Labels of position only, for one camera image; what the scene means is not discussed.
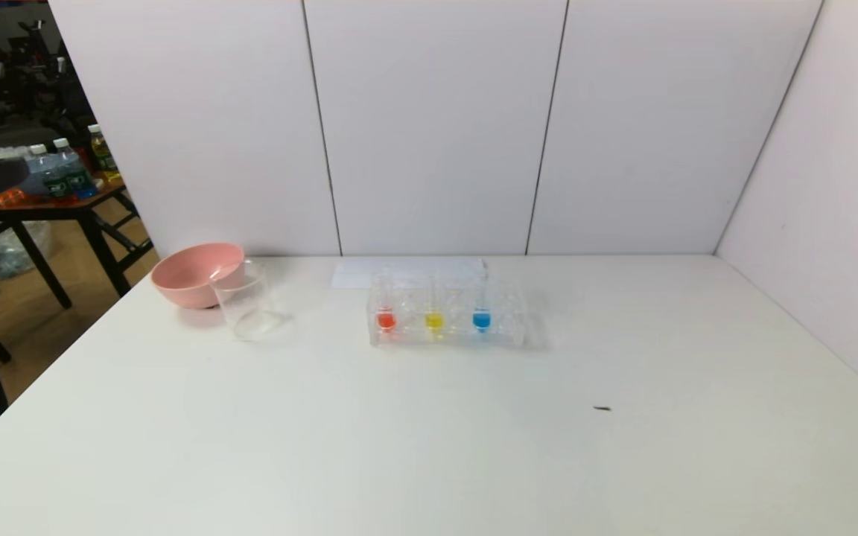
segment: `wooden floor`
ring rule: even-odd
[[[99,205],[98,213],[105,221],[127,214],[115,200]],[[134,242],[147,238],[137,219],[121,230]],[[37,270],[0,281],[0,340],[13,355],[10,363],[0,363],[0,379],[10,403],[118,301],[78,223],[52,221],[51,239],[48,264],[71,298],[71,309],[58,305]],[[117,258],[124,257],[120,244],[108,242]],[[126,271],[128,281],[136,284],[157,261],[156,251],[144,255]]]

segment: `white paper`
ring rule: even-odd
[[[481,258],[467,257],[387,257],[344,258],[333,272],[333,288],[369,288],[372,274],[388,267],[399,278],[418,278],[437,271],[446,278],[481,278],[486,265]]]

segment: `glass beaker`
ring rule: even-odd
[[[210,284],[236,338],[261,339],[282,322],[283,316],[273,309],[266,269],[259,261],[248,258],[222,266],[211,274]]]

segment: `white backdrop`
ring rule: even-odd
[[[343,253],[525,252],[565,0],[310,0]]]
[[[529,253],[713,253],[819,6],[572,1]]]
[[[338,255],[300,0],[52,0],[159,253]]]
[[[718,254],[858,372],[858,0],[830,0]]]

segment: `table surface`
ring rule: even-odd
[[[0,418],[0,535],[858,535],[858,377],[724,261],[488,258],[522,350],[372,348],[338,261],[260,343],[134,287]]]
[[[84,200],[76,200],[73,203],[62,203],[55,204],[53,202],[24,202],[24,203],[15,203],[12,205],[1,205],[0,206],[0,217],[5,220],[16,220],[16,218],[28,217],[30,213],[43,213],[44,211],[54,211],[54,213],[65,213],[65,211],[79,211],[79,210],[89,210],[95,205],[103,203],[107,197],[113,196],[113,194],[117,194],[118,192],[123,192],[127,190],[125,184],[121,181],[118,181],[115,184],[106,185],[102,187],[101,190],[98,191],[92,197],[85,198]]]

